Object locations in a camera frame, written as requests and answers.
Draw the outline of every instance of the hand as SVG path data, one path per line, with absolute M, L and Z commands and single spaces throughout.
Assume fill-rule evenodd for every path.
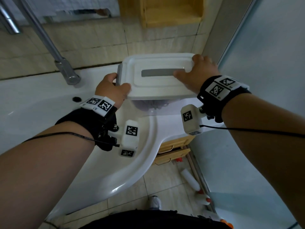
M 97 85 L 95 94 L 97 96 L 106 96 L 115 102 L 114 106 L 119 109 L 127 94 L 130 92 L 131 85 L 124 83 L 120 86 L 113 85 L 113 80 L 116 79 L 117 74 L 111 73 L 104 77 L 104 79 Z
M 174 71 L 173 76 L 185 84 L 185 86 L 199 94 L 202 84 L 210 77 L 220 75 L 217 65 L 208 56 L 194 55 L 193 69 L 187 73 L 185 71 Z

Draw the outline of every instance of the wooden drawer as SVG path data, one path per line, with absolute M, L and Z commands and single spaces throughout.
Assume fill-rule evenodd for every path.
M 194 138 L 195 136 L 189 135 L 186 137 L 181 137 L 175 140 L 164 142 L 161 144 L 158 154 L 167 153 L 172 149 L 188 145 Z
M 153 162 L 153 165 L 162 165 L 168 162 L 171 162 L 172 160 L 176 158 L 184 157 L 186 154 L 188 154 L 191 150 L 189 148 L 181 147 L 179 150 L 158 154 Z

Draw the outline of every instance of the white sink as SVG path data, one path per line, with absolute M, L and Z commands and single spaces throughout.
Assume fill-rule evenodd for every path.
M 78 87 L 67 85 L 60 73 L 0 81 L 0 154 L 78 108 L 79 103 L 73 102 L 72 98 L 78 96 L 86 100 L 92 97 L 103 77 L 116 70 L 117 65 L 79 70 L 77 73 L 82 77 L 82 83 Z M 105 200 L 139 180 L 154 161 L 164 140 L 186 136 L 180 109 L 190 101 L 200 105 L 197 99 L 182 100 L 181 106 L 177 102 L 174 104 L 175 115 L 148 116 L 125 100 L 116 113 L 117 124 L 123 127 L 127 119 L 139 121 L 140 144 L 135 157 L 119 156 L 116 147 L 103 151 L 96 146 L 48 218 Z M 204 123 L 218 125 L 206 119 Z

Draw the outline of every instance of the white sneaker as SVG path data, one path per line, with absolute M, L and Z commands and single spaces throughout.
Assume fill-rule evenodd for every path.
M 152 196 L 149 198 L 149 210 L 161 210 L 161 200 L 158 196 Z

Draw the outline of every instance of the forearm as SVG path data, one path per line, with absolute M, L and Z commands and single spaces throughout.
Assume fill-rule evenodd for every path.
M 230 100 L 222 111 L 225 125 L 305 134 L 305 120 L 251 94 Z M 249 161 L 270 182 L 304 227 L 305 139 L 266 133 L 230 131 Z
M 39 135 L 66 131 L 93 138 L 85 128 L 70 121 L 48 128 Z M 22 143 L 2 154 L 2 227 L 38 228 L 63 196 L 93 148 L 92 141 L 73 135 L 54 135 Z

